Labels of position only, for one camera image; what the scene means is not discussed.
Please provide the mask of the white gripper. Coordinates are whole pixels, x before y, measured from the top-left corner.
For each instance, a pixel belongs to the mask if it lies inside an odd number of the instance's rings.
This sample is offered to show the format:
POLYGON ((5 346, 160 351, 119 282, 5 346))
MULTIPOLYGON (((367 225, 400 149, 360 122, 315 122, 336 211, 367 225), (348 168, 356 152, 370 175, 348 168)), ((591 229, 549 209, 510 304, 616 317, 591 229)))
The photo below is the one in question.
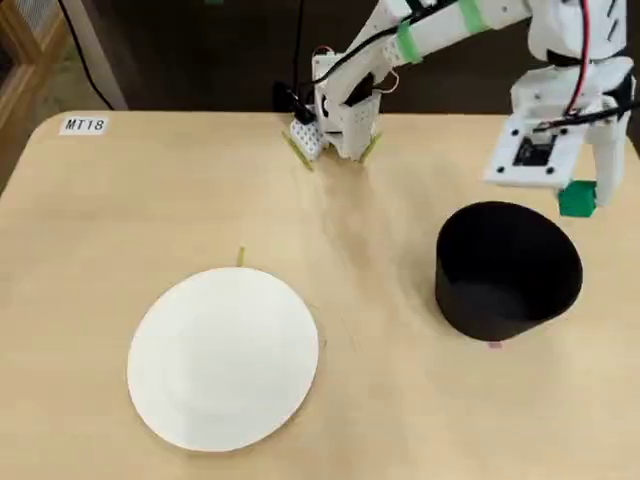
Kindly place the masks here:
POLYGON ((624 175, 625 117, 634 108, 633 67, 633 60, 622 56, 592 62, 585 69, 549 66, 526 72, 511 89, 513 114, 540 129, 595 124, 587 139, 599 207, 611 203, 624 175))

